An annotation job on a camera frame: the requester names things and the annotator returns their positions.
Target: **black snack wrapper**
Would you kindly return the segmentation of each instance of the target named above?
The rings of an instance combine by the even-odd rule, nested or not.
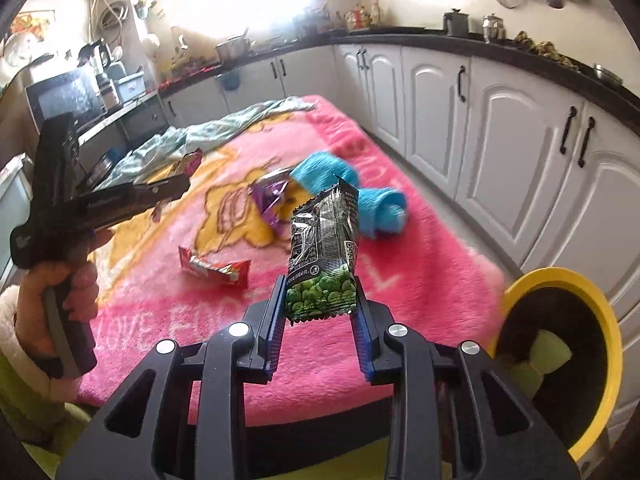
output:
[[[287,319],[293,324],[356,308],[358,190],[343,179],[293,211]]]

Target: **snack package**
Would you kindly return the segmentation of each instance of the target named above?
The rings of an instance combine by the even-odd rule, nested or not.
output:
[[[191,178],[196,170],[200,167],[201,163],[202,150],[198,148],[195,152],[187,153],[178,162],[174,162],[166,178],[179,174],[185,174]],[[162,202],[158,202],[153,212],[151,213],[151,220],[153,221],[153,223],[157,224],[161,220],[162,210],[169,202],[171,201],[162,200]]]
[[[242,260],[230,264],[212,264],[204,257],[198,256],[193,250],[178,247],[180,266],[192,273],[213,280],[214,283],[246,288],[251,261]]]
[[[286,308],[292,324],[356,307],[359,236],[358,190],[341,178],[293,211]]]
[[[278,211],[285,200],[285,190],[289,183],[289,173],[293,168],[272,171],[252,182],[249,193],[260,211],[262,219],[275,231],[282,235],[287,222],[278,218]]]

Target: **yellow bucket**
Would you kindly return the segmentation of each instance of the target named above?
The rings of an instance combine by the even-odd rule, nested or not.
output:
[[[549,330],[572,358],[545,376],[533,405],[577,462],[596,442],[614,409],[622,380],[622,340],[603,293],[568,269],[546,267],[505,292],[506,319],[488,352],[526,359],[536,333]]]

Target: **microwave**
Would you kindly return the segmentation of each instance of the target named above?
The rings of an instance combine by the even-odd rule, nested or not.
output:
[[[38,131],[46,119],[71,112],[76,130],[82,134],[107,113],[94,70],[89,65],[27,86],[25,92]]]

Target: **pink blanket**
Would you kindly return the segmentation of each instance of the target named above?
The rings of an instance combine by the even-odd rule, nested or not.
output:
[[[401,235],[361,239],[356,273],[368,298],[388,304],[396,321],[435,342],[487,343],[497,331],[500,271],[451,234],[353,120],[321,97],[307,99],[318,104],[315,110],[263,121],[210,154],[190,193],[172,205],[160,226],[144,224],[123,237],[119,248],[112,242],[98,251],[103,296],[92,323],[98,366],[84,378],[80,400],[102,404],[158,340],[207,340],[269,296],[276,276],[286,273],[289,242],[258,225],[246,186],[315,150],[350,163],[362,186],[394,186],[407,196],[409,218]],[[133,221],[148,222],[148,214]],[[178,245],[192,246],[197,236],[216,261],[252,260],[246,291],[212,286],[180,269]],[[250,426],[293,422],[389,394],[389,388],[364,381],[347,316],[287,325],[273,381],[245,387],[246,420]]]

